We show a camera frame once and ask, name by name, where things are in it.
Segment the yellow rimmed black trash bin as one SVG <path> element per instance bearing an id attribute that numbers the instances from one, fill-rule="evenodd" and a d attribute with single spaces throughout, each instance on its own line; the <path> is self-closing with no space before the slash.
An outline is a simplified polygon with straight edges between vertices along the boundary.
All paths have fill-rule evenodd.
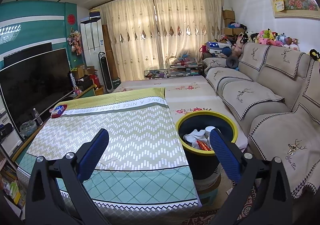
<path id="1" fill-rule="evenodd" d="M 195 180 L 204 180 L 218 173 L 219 160 L 209 142 L 210 130 L 213 127 L 230 142 L 236 142 L 238 128 L 230 118 L 221 113 L 195 111 L 181 117 L 176 123 L 176 129 Z"/>

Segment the red snack wrapper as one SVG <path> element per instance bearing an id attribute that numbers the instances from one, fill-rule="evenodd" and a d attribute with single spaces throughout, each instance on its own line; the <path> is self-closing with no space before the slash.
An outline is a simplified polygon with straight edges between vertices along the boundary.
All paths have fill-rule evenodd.
<path id="1" fill-rule="evenodd" d="M 206 144 L 204 143 L 203 141 L 200 141 L 200 140 L 197 140 L 196 141 L 199 148 L 203 151 L 211 151 L 212 149 Z"/>

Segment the red tissue tray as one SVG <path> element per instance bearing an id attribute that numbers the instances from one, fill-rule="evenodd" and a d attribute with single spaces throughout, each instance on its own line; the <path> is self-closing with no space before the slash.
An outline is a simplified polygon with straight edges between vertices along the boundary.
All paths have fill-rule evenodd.
<path id="1" fill-rule="evenodd" d="M 55 107 L 52 112 L 51 112 L 51 118 L 58 118 L 60 116 L 62 116 L 62 114 L 64 113 L 64 111 L 67 109 L 67 105 L 59 105 L 57 107 Z"/>

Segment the white tissue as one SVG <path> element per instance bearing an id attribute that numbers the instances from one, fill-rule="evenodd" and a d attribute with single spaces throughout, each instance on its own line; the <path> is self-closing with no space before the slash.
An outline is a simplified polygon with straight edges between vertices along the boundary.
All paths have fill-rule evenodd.
<path id="1" fill-rule="evenodd" d="M 205 136 L 205 133 L 206 133 L 205 130 L 198 131 L 197 129 L 195 129 L 191 133 L 184 135 L 183 140 L 185 143 L 190 145 L 192 148 L 199 149 L 198 142 L 203 142 L 205 144 L 207 144 L 207 142 L 208 142 L 208 140 Z"/>

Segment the black tower fan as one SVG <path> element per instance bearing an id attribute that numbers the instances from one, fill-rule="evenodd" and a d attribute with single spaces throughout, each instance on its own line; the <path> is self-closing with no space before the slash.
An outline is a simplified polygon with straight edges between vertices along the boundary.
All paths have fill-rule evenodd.
<path id="1" fill-rule="evenodd" d="M 113 92 L 113 84 L 112 84 L 112 79 L 111 79 L 110 70 L 108 67 L 108 62 L 107 62 L 107 57 L 106 57 L 105 52 L 102 52 L 102 51 L 99 52 L 98 59 L 99 59 L 101 74 L 103 77 L 106 91 L 108 93 L 112 93 Z"/>

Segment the clear water bottle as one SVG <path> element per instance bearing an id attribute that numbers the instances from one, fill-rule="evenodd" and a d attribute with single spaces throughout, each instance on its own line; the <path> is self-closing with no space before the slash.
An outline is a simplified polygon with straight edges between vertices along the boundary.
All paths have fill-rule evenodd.
<path id="1" fill-rule="evenodd" d="M 40 114 L 38 113 L 38 111 L 36 110 L 36 108 L 33 108 L 33 112 L 34 112 L 34 116 L 38 122 L 38 124 L 41 126 L 43 124 L 43 121 L 40 117 Z"/>

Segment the artificial flower wall decoration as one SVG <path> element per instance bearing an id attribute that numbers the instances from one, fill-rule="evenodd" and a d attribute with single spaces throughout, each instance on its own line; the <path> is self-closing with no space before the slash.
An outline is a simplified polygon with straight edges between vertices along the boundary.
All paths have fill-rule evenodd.
<path id="1" fill-rule="evenodd" d="M 67 42 L 71 47 L 72 53 L 76 53 L 77 56 L 82 55 L 82 46 L 81 46 L 81 34 L 71 28 L 71 33 L 67 38 Z"/>

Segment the floral beige daybed cover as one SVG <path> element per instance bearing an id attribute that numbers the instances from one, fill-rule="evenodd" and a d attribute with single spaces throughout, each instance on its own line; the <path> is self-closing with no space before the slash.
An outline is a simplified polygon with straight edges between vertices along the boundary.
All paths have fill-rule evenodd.
<path id="1" fill-rule="evenodd" d="M 187 113 L 196 111 L 213 111 L 225 116 L 230 114 L 222 99 L 202 76 L 125 81 L 115 91 L 160 87 L 165 89 L 165 98 L 175 121 Z"/>

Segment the patterned green yellow tablecloth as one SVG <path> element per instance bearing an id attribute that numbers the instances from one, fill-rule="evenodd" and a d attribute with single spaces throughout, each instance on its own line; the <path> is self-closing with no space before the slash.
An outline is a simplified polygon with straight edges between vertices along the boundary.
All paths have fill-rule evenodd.
<path id="1" fill-rule="evenodd" d="M 201 207 L 163 87 L 67 102 L 20 160 L 20 185 L 38 156 L 60 159 L 100 129 L 109 143 L 84 187 L 112 224 L 180 224 Z"/>

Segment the glass ashtray bowl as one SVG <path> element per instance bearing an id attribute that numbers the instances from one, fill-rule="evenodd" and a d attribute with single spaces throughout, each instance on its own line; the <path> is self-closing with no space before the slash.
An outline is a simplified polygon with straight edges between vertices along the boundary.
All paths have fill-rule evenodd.
<path id="1" fill-rule="evenodd" d="M 20 126 L 20 133 L 24 138 L 29 138 L 37 130 L 37 123 L 29 120 Z"/>

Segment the cream embroidered curtains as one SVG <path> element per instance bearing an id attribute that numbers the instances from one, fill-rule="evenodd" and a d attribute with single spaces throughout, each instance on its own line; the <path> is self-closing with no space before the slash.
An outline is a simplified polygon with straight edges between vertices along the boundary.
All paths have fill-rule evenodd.
<path id="1" fill-rule="evenodd" d="M 142 80 L 220 37 L 223 0 L 114 0 L 97 7 L 121 81 Z"/>

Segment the large black television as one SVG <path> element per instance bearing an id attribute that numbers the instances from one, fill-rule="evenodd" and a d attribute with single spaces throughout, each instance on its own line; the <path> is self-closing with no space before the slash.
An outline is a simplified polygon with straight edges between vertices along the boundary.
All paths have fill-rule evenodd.
<path id="1" fill-rule="evenodd" d="M 65 48 L 21 60 L 1 70 L 1 92 L 16 128 L 34 120 L 73 91 Z"/>

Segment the glass low table with clutter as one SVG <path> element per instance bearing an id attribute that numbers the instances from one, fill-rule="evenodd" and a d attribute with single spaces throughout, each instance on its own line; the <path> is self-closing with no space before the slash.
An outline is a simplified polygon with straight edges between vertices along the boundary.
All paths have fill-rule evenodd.
<path id="1" fill-rule="evenodd" d="M 202 64 L 173 65 L 163 69 L 144 71 L 145 79 L 167 79 L 171 77 L 186 77 L 202 75 Z"/>

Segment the blue tissue pack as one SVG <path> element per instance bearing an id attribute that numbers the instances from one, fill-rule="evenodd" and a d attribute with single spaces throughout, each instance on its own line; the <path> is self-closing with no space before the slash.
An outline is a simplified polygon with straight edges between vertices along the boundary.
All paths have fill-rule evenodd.
<path id="1" fill-rule="evenodd" d="M 52 115 L 61 115 L 63 114 L 63 112 L 65 111 L 65 105 L 59 105 L 57 106 L 53 111 L 52 111 Z"/>

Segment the small white pill bottle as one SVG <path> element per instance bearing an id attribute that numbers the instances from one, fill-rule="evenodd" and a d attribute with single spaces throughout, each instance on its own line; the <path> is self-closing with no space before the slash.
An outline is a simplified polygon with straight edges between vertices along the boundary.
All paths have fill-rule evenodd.
<path id="1" fill-rule="evenodd" d="M 209 138 L 211 131 L 214 130 L 214 129 L 215 129 L 214 126 L 207 126 L 207 127 L 205 128 L 205 137 L 206 137 L 206 138 Z"/>

